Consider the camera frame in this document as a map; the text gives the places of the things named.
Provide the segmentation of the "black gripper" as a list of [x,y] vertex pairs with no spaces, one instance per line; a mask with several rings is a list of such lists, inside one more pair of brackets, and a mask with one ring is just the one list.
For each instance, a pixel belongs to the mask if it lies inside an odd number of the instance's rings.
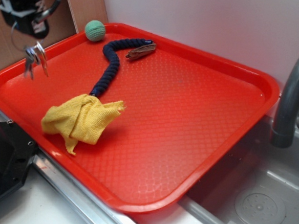
[[51,9],[44,0],[0,0],[0,11],[7,25],[34,38],[49,34],[47,17]]

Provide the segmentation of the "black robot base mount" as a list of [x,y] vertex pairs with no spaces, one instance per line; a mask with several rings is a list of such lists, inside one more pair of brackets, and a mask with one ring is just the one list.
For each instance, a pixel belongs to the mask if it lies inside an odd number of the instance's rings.
[[18,124],[0,122],[0,200],[25,184],[37,149]]

